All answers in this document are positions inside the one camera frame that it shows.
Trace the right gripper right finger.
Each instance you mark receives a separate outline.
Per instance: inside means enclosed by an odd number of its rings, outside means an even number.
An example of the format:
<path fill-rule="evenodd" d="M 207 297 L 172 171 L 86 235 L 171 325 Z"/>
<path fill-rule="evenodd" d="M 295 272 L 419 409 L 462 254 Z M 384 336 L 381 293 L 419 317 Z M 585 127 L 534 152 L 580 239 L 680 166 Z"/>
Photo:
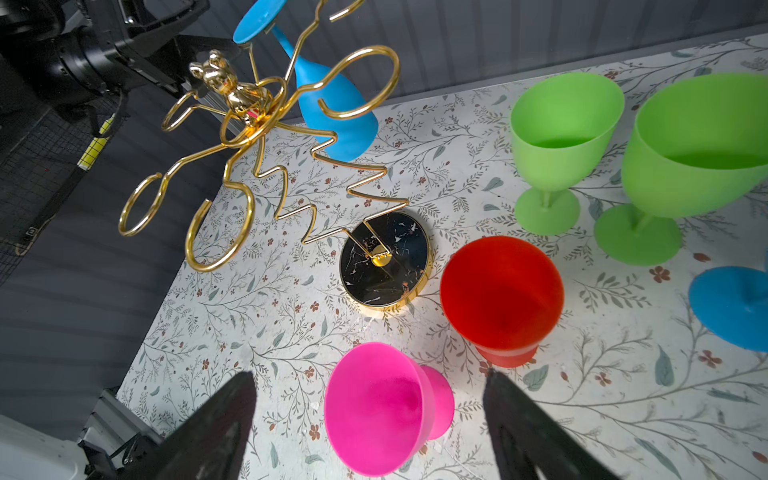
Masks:
<path fill-rule="evenodd" d="M 483 407 L 502 479 L 618 479 L 503 373 L 486 379 Z"/>

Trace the red wine glass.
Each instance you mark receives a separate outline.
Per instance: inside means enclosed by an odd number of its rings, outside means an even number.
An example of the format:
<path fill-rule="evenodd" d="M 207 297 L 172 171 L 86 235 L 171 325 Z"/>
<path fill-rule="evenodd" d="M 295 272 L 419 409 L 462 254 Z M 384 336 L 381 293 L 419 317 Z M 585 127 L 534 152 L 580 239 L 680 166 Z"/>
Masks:
<path fill-rule="evenodd" d="M 502 368 L 533 359 L 565 304 L 564 283 L 552 260 L 509 236 L 481 238 L 457 250 L 443 271 L 439 294 L 454 330 Z"/>

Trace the blue wine glass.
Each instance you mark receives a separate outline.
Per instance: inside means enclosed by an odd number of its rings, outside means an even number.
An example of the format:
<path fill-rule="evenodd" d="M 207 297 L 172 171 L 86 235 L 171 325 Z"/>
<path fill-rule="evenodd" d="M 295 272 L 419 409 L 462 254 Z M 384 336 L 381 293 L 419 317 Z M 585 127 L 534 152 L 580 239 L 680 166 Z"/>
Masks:
<path fill-rule="evenodd" d="M 255 2 L 236 27 L 233 41 L 244 45 L 252 40 L 272 25 L 285 4 L 285 0 Z M 333 110 L 351 110 L 365 103 L 360 91 L 340 74 L 323 90 L 302 95 L 298 104 L 308 128 L 333 131 L 338 135 L 337 142 L 325 149 L 327 156 L 343 162 L 352 162 L 362 156 L 372 145 L 378 133 L 378 121 L 375 115 L 368 113 L 355 119 L 335 120 L 322 112 L 318 105 L 319 100 L 324 100 Z"/>
<path fill-rule="evenodd" d="M 717 337 L 767 352 L 767 259 L 759 268 L 724 266 L 699 274 L 688 300 L 699 322 Z"/>

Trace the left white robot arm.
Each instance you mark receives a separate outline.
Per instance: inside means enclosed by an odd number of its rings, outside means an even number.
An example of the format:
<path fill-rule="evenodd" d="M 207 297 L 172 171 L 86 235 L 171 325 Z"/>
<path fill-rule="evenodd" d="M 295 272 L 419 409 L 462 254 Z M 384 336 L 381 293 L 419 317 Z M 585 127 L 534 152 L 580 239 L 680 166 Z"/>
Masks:
<path fill-rule="evenodd" d="M 155 86 L 174 98 L 198 85 L 188 70 L 201 54 L 235 55 L 227 38 L 186 34 L 210 4 L 184 1 L 165 16 L 144 1 L 78 1 L 81 24 L 69 28 L 61 1 L 4 1 L 1 57 L 38 98 L 67 115 L 84 115 L 107 96 L 127 102 L 131 90 Z"/>

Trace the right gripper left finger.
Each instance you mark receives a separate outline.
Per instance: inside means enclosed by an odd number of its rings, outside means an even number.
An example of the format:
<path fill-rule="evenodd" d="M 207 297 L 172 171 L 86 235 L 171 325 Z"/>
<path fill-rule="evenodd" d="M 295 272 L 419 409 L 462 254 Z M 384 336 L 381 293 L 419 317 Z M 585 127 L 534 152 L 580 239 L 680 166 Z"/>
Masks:
<path fill-rule="evenodd" d="M 170 437 L 126 467 L 120 479 L 237 479 L 257 401 L 254 377 L 239 372 Z"/>

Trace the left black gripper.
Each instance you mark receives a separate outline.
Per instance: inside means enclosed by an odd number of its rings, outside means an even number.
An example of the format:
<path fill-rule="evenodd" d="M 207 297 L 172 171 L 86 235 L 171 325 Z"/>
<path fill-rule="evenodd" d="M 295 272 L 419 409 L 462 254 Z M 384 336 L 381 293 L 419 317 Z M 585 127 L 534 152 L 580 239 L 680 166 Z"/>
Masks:
<path fill-rule="evenodd" d="M 203 63 L 212 50 L 227 59 L 241 53 L 231 39 L 177 35 L 210 8 L 208 0 L 186 1 L 163 18 L 156 18 L 145 1 L 79 1 L 77 6 L 87 19 L 78 32 L 86 42 L 85 58 L 109 88 L 187 90 L 202 84 L 190 73 L 190 63 Z"/>

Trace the pink wine glass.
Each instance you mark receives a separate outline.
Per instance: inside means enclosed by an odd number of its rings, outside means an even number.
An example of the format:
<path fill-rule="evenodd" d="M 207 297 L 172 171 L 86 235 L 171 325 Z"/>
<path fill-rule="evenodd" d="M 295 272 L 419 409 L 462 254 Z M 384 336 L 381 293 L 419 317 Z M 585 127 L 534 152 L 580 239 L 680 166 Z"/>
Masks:
<path fill-rule="evenodd" d="M 334 452 L 366 477 L 398 470 L 448 431 L 454 412 L 454 394 L 441 373 L 377 342 L 360 344 L 340 360 L 324 402 Z"/>

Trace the green wine glass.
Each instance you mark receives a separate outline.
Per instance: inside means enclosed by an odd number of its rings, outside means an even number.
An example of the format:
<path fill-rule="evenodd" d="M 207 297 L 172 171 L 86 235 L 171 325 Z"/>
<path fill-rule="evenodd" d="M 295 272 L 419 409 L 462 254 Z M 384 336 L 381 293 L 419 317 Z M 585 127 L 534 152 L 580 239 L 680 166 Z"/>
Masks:
<path fill-rule="evenodd" d="M 662 264 L 682 247 L 678 220 L 717 210 L 766 176 L 766 76 L 676 83 L 639 109 L 621 164 L 629 202 L 596 220 L 596 242 L 622 263 Z"/>
<path fill-rule="evenodd" d="M 600 163 L 623 114 L 625 98 L 613 80 L 567 73 L 528 89 L 510 112 L 511 150 L 530 186 L 515 204 L 521 228 L 560 235 L 579 220 L 570 188 Z"/>

